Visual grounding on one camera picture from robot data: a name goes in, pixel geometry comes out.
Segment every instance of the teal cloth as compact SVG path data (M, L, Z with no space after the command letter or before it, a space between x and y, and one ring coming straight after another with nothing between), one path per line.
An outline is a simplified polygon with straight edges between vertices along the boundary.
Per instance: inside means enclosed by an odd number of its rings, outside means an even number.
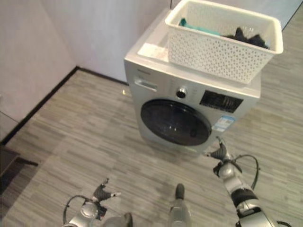
M211 31L211 30L208 30L206 28L202 28L202 27L198 27L198 26L192 26L192 25L189 25L185 18L182 18L180 23L179 23L179 26L183 26L183 27L188 27L188 28L191 28L191 29L195 29L195 30L198 30L198 31L202 31L202 32L207 32L207 33L210 33L210 34L213 34L213 35L220 35L218 32L215 32L215 31Z

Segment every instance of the laundry basket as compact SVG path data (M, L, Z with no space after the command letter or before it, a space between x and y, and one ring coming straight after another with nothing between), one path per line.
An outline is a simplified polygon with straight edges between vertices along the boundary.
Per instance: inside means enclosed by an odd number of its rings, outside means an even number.
M179 26L182 18L192 26ZM182 0L165 20L169 26L169 61L248 84L275 55L283 52L280 22L259 13L203 0ZM233 40L240 27L245 37L260 34L269 49Z

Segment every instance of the black cable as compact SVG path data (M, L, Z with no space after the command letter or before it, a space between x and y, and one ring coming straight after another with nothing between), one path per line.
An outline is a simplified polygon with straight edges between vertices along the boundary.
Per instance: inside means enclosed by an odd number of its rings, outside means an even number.
M233 161L236 163L236 161L239 159L239 158L242 158L242 157L252 157L255 161L256 161L256 175L255 175L255 179L254 181L252 182L251 184L251 188L254 190L255 187L256 187L256 184L257 184L257 181L258 181L258 177L259 177L259 162L258 160L256 159L256 157L254 157L253 155L239 155L238 157L236 157Z
M284 221L276 221L279 225L283 225L283 226L287 226L287 227L292 227L291 225L289 225L287 222Z
M85 202L87 202L89 200L89 198L85 197L84 195L75 195L73 197L71 197L68 202L66 203L65 207L64 207L64 211L63 211L63 224L66 224L66 212L67 212L67 208L70 207L69 204L70 202L75 199L75 198L83 198L85 199Z

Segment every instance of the glass panel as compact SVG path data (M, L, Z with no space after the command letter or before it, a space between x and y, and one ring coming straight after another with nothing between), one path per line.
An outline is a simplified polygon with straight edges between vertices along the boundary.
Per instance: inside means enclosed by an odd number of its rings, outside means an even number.
M187 105L170 100L145 103L141 118L159 137L184 146L202 144L211 133L211 125L205 117Z

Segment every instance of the floor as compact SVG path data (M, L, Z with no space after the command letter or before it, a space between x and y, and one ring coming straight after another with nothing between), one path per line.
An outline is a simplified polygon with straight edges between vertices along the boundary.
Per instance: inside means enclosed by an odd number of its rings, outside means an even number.
M303 7L283 31L284 53L263 70L261 100L224 137L234 154L258 157L255 193L274 219L294 227L303 225L302 27ZM4 226L61 226L67 200L90 196L107 176L108 190L122 192L105 202L107 217L130 211L136 226L165 226L181 182L193 226L234 226L235 209L212 173L216 161L144 141L124 89L78 71L8 143L40 166L25 166L3 193ZM254 162L239 163L251 182ZM68 218L80 205L71 204Z

